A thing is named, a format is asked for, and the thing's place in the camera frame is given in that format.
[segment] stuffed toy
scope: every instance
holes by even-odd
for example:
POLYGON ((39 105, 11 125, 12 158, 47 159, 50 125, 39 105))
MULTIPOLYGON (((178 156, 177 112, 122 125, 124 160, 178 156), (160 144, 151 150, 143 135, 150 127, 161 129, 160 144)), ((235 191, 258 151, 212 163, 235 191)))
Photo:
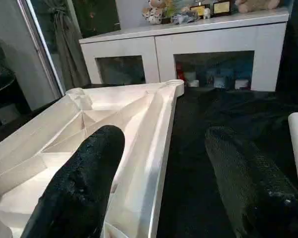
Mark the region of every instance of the stuffed toy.
POLYGON ((149 7, 143 9, 143 16, 152 25, 161 24, 165 8, 164 0, 148 0, 149 7))
POLYGON ((240 13, 251 11, 260 11, 267 9, 275 9, 278 7, 280 0, 236 0, 235 5, 238 6, 240 13))

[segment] curtain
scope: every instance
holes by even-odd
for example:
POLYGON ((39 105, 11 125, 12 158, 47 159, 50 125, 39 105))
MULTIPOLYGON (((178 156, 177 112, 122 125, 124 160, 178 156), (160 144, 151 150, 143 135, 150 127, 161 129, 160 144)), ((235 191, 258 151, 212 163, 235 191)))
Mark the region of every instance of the curtain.
POLYGON ((79 36, 68 16, 66 0, 44 0, 54 16, 56 45, 60 55, 64 84, 67 90, 90 83, 79 36))

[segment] black fabric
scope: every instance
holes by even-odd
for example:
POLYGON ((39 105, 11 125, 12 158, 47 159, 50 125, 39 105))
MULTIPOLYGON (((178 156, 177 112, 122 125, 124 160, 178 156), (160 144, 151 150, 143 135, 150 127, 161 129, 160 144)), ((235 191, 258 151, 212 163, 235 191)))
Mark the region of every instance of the black fabric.
POLYGON ((113 125, 86 139, 52 178, 21 238, 99 238, 124 147, 113 125))
POLYGON ((298 238, 298 190, 276 164, 230 128, 211 127, 205 137, 236 236, 298 238))
POLYGON ((205 150, 211 126, 245 133, 298 188, 292 112, 298 112, 296 93, 186 89, 175 110, 157 237, 235 237, 205 150))

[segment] black chair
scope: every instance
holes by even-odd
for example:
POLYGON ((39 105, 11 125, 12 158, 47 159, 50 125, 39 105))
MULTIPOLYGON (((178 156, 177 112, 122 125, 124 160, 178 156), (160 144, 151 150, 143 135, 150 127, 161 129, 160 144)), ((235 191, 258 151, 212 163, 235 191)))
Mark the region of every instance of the black chair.
POLYGON ((205 145, 237 237, 298 238, 298 191, 254 143, 211 127, 205 145))
POLYGON ((15 104, 20 114, 31 112, 14 73, 5 66, 4 52, 0 47, 0 108, 10 104, 15 104))

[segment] door frame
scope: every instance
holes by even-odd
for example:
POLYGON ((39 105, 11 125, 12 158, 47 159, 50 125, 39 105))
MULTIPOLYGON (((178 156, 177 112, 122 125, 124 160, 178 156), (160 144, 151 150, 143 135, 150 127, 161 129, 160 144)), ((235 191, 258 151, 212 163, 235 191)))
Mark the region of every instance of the door frame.
POLYGON ((34 43, 40 62, 42 63, 42 67, 50 84, 51 90, 56 98, 60 98, 65 95, 65 92, 56 72, 32 3, 30 0, 17 0, 17 4, 26 23, 26 27, 31 35, 31 39, 34 43))

